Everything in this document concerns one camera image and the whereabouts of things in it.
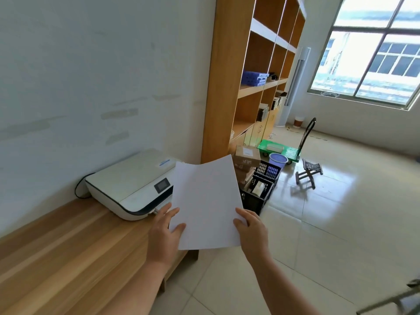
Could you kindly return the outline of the person's right hand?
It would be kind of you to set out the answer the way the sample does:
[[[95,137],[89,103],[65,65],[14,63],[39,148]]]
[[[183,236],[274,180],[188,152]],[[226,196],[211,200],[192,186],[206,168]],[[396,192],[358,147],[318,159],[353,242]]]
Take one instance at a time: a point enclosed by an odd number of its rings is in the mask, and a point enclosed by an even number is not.
[[[244,219],[249,226],[247,239],[240,239],[240,245],[250,265],[260,265],[270,258],[268,245],[268,230],[260,217],[253,211],[236,208],[236,213]]]

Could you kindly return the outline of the person's left hand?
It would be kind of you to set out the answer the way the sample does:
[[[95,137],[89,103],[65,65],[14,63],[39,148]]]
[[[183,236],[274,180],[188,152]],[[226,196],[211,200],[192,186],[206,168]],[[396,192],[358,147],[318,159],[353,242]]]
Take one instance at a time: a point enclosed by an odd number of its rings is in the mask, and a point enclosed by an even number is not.
[[[154,224],[148,233],[146,262],[168,271],[178,252],[178,243],[171,243],[169,225],[171,219],[180,211],[171,208],[171,202],[164,205],[157,213]]]

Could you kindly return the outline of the white paper sheets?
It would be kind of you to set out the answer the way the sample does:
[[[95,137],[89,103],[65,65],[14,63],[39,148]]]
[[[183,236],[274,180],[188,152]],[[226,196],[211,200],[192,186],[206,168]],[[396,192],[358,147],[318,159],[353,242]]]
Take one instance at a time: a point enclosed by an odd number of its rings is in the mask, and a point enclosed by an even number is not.
[[[232,156],[205,164],[177,162],[174,172],[172,206],[179,212],[169,230],[185,223],[179,250],[218,249],[240,246],[234,219],[243,208]]]

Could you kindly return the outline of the person's left forearm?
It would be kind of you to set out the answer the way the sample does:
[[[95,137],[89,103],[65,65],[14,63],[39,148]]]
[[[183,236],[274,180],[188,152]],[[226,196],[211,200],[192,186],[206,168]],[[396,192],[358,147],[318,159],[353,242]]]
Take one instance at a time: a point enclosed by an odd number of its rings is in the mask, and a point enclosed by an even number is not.
[[[146,261],[108,301],[90,308],[72,309],[66,315],[149,315],[171,263]]]

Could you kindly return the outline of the person's right forearm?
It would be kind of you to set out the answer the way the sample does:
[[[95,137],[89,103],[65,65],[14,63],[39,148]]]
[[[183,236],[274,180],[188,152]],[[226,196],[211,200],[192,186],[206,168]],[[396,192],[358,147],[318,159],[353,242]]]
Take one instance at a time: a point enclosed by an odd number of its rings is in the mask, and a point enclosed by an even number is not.
[[[250,262],[271,315],[321,315],[276,265],[263,256]]]

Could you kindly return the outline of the black plastic crate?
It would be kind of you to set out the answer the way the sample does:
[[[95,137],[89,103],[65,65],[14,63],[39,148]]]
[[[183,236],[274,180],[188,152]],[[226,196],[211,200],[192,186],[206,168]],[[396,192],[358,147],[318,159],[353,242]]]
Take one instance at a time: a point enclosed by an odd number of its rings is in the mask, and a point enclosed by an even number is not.
[[[239,185],[243,208],[260,215],[276,187],[281,168],[264,160],[244,185]]]

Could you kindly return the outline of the white printer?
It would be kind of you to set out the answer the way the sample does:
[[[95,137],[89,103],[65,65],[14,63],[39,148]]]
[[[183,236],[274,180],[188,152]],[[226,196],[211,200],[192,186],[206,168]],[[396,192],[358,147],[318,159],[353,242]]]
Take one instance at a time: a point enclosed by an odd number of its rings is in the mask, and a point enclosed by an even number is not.
[[[138,221],[172,201],[179,159],[146,149],[84,178],[98,202],[126,221]]]

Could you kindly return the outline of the cardboard box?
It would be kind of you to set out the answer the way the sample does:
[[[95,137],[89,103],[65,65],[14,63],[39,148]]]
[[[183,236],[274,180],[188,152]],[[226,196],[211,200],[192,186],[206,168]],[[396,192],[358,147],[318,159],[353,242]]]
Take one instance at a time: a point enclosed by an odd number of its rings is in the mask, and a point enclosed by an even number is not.
[[[258,168],[261,162],[259,149],[252,146],[237,145],[232,158],[239,169]]]

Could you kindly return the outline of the purple plastic basket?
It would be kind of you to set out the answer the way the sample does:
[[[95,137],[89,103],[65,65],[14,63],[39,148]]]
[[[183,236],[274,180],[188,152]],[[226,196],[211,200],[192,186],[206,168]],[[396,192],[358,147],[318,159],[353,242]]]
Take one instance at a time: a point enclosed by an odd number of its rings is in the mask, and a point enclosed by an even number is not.
[[[269,163],[279,168],[284,168],[289,163],[289,159],[280,153],[270,153]]]

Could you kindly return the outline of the small folding stool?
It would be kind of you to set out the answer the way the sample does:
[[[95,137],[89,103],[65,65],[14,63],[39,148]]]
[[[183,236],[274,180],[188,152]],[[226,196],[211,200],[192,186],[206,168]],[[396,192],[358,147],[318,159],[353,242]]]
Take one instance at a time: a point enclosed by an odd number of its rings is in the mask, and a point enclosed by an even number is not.
[[[323,175],[323,168],[321,164],[311,163],[307,161],[306,159],[302,159],[302,165],[303,165],[303,171],[302,172],[297,171],[295,173],[296,185],[299,185],[301,180],[308,178],[311,188],[315,190],[316,185],[315,185],[315,180],[313,176],[316,174]]]

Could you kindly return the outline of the green platform trolley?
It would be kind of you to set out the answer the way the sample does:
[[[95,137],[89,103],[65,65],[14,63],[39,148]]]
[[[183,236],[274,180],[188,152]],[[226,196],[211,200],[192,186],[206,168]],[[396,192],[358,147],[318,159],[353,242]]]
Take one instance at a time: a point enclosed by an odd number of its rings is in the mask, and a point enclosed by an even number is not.
[[[306,142],[307,137],[309,136],[312,129],[316,125],[316,122],[317,122],[317,118],[315,117],[310,121],[309,125],[305,129],[305,132],[303,133],[303,136],[302,136],[302,139],[298,148],[289,147],[289,146],[276,143],[271,140],[266,140],[266,139],[262,140],[257,146],[257,148],[265,157],[270,156],[273,153],[278,153],[287,158],[288,164],[291,164],[292,162],[298,163],[300,160],[300,155],[301,155],[304,143]]]

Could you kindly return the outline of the wooden bench table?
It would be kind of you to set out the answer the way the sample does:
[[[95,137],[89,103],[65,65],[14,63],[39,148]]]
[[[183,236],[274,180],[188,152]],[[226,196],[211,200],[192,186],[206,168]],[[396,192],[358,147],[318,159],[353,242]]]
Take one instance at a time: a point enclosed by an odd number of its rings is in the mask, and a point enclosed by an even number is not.
[[[0,238],[0,315],[66,315],[108,301],[145,261],[152,213],[122,220],[73,200]]]

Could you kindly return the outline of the books on shelf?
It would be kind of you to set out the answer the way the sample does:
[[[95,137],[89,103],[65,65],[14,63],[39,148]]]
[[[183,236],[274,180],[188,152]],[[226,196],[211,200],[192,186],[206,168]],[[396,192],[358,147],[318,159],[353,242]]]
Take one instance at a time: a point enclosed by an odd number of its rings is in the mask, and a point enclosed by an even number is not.
[[[274,94],[271,102],[267,101],[267,103],[260,103],[256,121],[263,121],[268,116],[270,111],[276,109],[279,106],[281,98],[286,97],[287,94],[288,92],[286,91],[276,90],[276,93]]]

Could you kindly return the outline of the blue file rack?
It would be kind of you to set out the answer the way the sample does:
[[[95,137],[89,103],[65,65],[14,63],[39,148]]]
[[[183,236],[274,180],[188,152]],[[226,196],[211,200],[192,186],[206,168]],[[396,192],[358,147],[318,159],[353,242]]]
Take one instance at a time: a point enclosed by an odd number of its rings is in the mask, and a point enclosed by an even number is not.
[[[244,70],[241,77],[241,85],[263,86],[268,78],[268,73],[259,73]]]

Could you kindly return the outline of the white standing air conditioner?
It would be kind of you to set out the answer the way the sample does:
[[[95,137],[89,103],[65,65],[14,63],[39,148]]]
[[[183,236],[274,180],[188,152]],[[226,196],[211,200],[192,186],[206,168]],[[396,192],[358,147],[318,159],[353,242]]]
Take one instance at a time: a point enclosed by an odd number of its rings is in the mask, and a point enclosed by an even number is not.
[[[279,106],[280,109],[276,117],[276,127],[284,127],[287,123],[310,51],[310,47],[298,47],[293,56],[290,54],[286,55],[282,72],[287,74],[287,82],[284,88],[278,87],[286,92],[286,96],[280,99],[281,106]]]

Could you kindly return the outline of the tall wooden bookshelf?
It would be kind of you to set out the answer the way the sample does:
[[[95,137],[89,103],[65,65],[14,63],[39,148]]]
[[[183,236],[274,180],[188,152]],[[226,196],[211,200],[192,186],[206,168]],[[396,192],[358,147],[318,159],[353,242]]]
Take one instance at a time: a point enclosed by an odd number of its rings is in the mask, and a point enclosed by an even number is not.
[[[201,163],[269,139],[306,16],[303,0],[216,1]]]

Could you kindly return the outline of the grey metal frame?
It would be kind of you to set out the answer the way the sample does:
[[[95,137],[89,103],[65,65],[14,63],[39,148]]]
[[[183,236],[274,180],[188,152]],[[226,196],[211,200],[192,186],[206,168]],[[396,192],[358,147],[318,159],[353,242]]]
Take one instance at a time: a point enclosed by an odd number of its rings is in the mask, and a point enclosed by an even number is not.
[[[397,315],[420,315],[420,277],[411,280],[407,287],[405,291],[357,310],[356,315],[362,315],[388,304],[396,305]]]

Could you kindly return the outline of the window with grey frame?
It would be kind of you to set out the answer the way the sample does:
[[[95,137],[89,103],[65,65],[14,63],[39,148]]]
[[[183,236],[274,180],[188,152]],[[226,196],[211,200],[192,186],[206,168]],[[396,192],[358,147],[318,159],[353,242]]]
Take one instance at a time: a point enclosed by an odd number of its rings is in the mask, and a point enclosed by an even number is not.
[[[420,99],[420,0],[341,0],[308,93],[410,110]]]

